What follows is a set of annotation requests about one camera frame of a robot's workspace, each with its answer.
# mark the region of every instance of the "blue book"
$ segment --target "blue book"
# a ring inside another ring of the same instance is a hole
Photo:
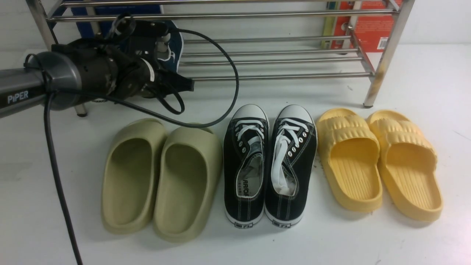
[[[162,14],[162,7],[160,5],[107,6],[107,7],[96,7],[95,13],[97,15],[115,15],[115,16],[118,16],[122,13],[130,13],[133,15],[143,15],[143,14],[157,15],[157,14]],[[87,10],[86,8],[72,8],[72,14],[74,16],[86,16]],[[98,23],[103,36],[106,36],[108,34],[108,31],[111,28],[111,23],[112,23],[111,21]],[[89,22],[78,22],[77,28],[79,29],[80,36],[82,38],[93,38],[95,36],[93,34],[93,30]]]

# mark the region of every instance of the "power cord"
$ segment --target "power cord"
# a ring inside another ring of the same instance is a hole
[[[236,68],[234,62],[232,61],[231,57],[227,54],[227,52],[221,46],[219,46],[219,44],[217,44],[215,41],[213,41],[211,38],[209,38],[206,35],[203,35],[201,33],[191,31],[191,30],[185,30],[185,29],[171,29],[171,30],[172,31],[177,31],[177,32],[182,32],[182,33],[193,34],[193,35],[199,36],[199,37],[209,41],[211,44],[216,46],[216,48],[218,48],[221,51],[221,53],[226,57],[226,59],[229,61],[229,63],[231,64],[231,66],[234,70],[234,74],[235,74],[235,93],[234,93],[234,98],[232,99],[232,103],[231,103],[229,109],[227,109],[227,111],[220,118],[218,118],[217,120],[215,120],[213,122],[206,123],[206,124],[183,123],[183,122],[174,120],[172,118],[163,116],[161,114],[158,114],[156,112],[153,112],[151,110],[148,110],[146,108],[143,108],[143,107],[134,105],[132,103],[126,102],[124,100],[117,99],[117,98],[110,97],[110,96],[103,95],[103,94],[99,94],[99,93],[92,93],[92,92],[86,92],[86,91],[81,91],[81,90],[73,90],[73,89],[57,89],[55,91],[50,91],[50,87],[48,86],[50,75],[42,68],[42,65],[41,65],[41,62],[39,61],[39,58],[37,58],[36,55],[28,55],[26,57],[24,66],[25,67],[30,67],[30,68],[32,68],[32,67],[28,64],[28,60],[31,56],[35,57],[36,62],[39,66],[39,68],[37,68],[37,69],[41,70],[42,75],[43,75],[43,79],[44,79],[44,86],[48,90],[46,105],[44,107],[44,131],[45,131],[45,134],[46,134],[46,141],[47,141],[47,145],[48,145],[49,158],[50,158],[50,161],[51,161],[52,174],[53,174],[53,177],[54,177],[54,183],[56,184],[56,190],[57,190],[57,195],[59,197],[59,203],[60,203],[61,208],[62,208],[62,213],[64,214],[64,220],[65,220],[65,224],[67,226],[67,231],[69,233],[69,238],[70,238],[70,243],[72,245],[73,254],[75,255],[75,260],[77,261],[78,265],[82,265],[83,262],[82,262],[82,259],[81,259],[81,256],[80,256],[79,248],[78,248],[78,245],[77,245],[77,240],[75,238],[75,233],[73,231],[72,221],[70,219],[70,214],[69,214],[69,210],[67,208],[67,203],[65,201],[64,191],[62,189],[62,184],[61,184],[60,175],[59,175],[59,169],[58,169],[58,165],[57,165],[56,152],[55,152],[54,143],[53,143],[53,140],[52,140],[50,115],[49,114],[50,114],[51,105],[52,105],[52,101],[54,100],[54,97],[59,93],[67,93],[67,94],[82,95],[82,96],[89,97],[89,98],[101,98],[101,99],[105,99],[105,100],[112,101],[114,103],[129,107],[131,109],[140,111],[142,113],[151,115],[153,117],[159,118],[159,119],[167,121],[169,123],[173,123],[173,124],[176,124],[176,125],[179,125],[179,126],[189,127],[189,128],[205,128],[205,127],[210,127],[210,126],[213,126],[215,124],[218,124],[219,122],[223,121],[229,115],[229,113],[232,111],[232,109],[234,108],[234,106],[236,104],[237,96],[239,95],[239,73],[237,71],[237,68]]]

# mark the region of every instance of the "beige slide sandal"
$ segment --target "beige slide sandal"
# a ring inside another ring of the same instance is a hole
[[[103,226],[114,234],[144,228],[152,219],[167,133],[156,119],[142,119],[115,136],[105,166],[101,197]]]
[[[187,242],[204,229],[222,170],[222,146],[209,129],[180,127],[162,152],[154,211],[156,233]]]

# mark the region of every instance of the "black sneaker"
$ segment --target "black sneaker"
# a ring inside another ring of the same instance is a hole
[[[300,106],[285,107],[273,127],[271,167],[265,190],[265,213],[272,224],[290,228],[301,218],[317,149],[317,131]]]
[[[224,137],[224,202],[237,228],[251,228],[263,216],[268,120],[256,105],[241,107]]]

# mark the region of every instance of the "robotic arm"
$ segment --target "robotic arm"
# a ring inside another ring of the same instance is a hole
[[[129,15],[117,17],[115,23],[120,33],[116,36],[111,33],[105,39],[78,39],[67,45],[56,44],[52,51],[28,55],[24,68],[0,71],[0,118],[39,104],[45,105],[44,125],[52,173],[75,259],[80,265],[82,260],[60,181],[49,111],[102,98],[179,126],[205,128],[227,117],[239,93],[239,75],[234,62],[207,36],[190,30],[168,29],[164,23],[135,21]],[[235,74],[235,94],[228,110],[217,120],[206,124],[183,123],[125,101],[140,95],[158,99],[174,114],[185,110],[179,92],[193,91],[193,81],[167,71],[154,58],[156,38],[166,36],[169,30],[204,38],[216,46],[231,64]],[[125,52],[117,47],[123,41],[127,41]],[[170,94],[176,96],[180,111],[164,100]]]
[[[140,29],[151,24],[135,23]],[[179,92],[193,91],[194,83],[167,71],[154,59],[156,40],[167,35],[168,28],[163,23],[152,23],[152,27],[154,34],[150,37],[140,36],[143,30],[131,34],[126,40],[126,53],[117,48],[113,40],[79,39],[67,45],[53,45],[52,51],[32,55],[31,60],[29,56],[24,68],[0,71],[0,118],[44,104],[47,92],[58,89],[92,92],[122,100],[136,95],[157,98],[170,112],[181,114],[185,107]],[[169,94],[179,100],[180,111],[164,100]],[[63,110],[94,99],[60,93],[54,98],[51,109]]]

